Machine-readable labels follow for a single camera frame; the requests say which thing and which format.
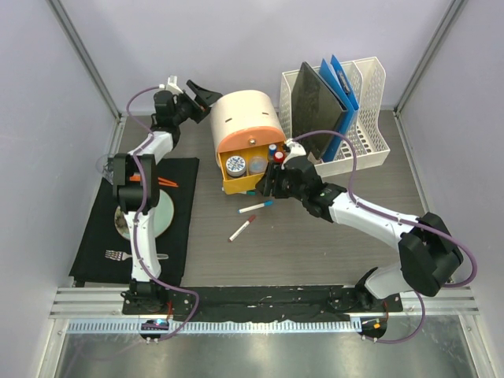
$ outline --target fork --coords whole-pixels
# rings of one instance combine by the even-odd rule
[[[120,252],[118,250],[106,250],[105,251],[105,258],[109,258],[110,260],[115,260],[115,261],[124,261],[128,260],[132,256],[130,254],[127,254],[126,252]],[[158,254],[157,255],[158,260],[168,260],[168,255],[167,254]]]

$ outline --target white wall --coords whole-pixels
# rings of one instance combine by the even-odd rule
[[[280,74],[377,56],[394,106],[450,0],[64,0],[116,104],[178,75],[228,93],[265,91],[278,105]],[[152,96],[133,107],[151,111]]]
[[[113,117],[44,1],[0,2],[0,88],[0,375],[32,378]]]
[[[472,287],[500,358],[503,14],[502,0],[468,2],[402,114],[429,205],[478,259]]]

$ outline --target blue folder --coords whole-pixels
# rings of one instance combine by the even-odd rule
[[[331,65],[329,65],[325,59],[322,60],[319,74],[336,93],[341,103],[348,109],[348,113],[343,118],[343,121],[338,129],[338,132],[345,135],[352,125],[354,117],[357,116],[359,109],[350,81],[347,79],[347,75],[334,55],[331,58]],[[336,153],[338,152],[340,143],[341,138],[335,136],[329,144],[328,149],[325,151],[322,160],[333,161]]]

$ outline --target red bottle cap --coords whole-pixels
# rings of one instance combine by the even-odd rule
[[[283,163],[285,160],[285,154],[282,151],[277,151],[273,155],[273,161],[275,163]]]

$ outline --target plate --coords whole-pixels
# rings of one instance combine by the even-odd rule
[[[154,213],[154,237],[158,237],[170,226],[173,221],[173,214],[175,213],[175,207],[173,206],[172,198],[165,191],[160,191],[159,203],[156,206],[156,212]],[[116,212],[113,215],[113,224],[116,227],[117,232],[126,240],[130,239],[128,224],[124,219],[124,213],[120,210],[118,206]]]

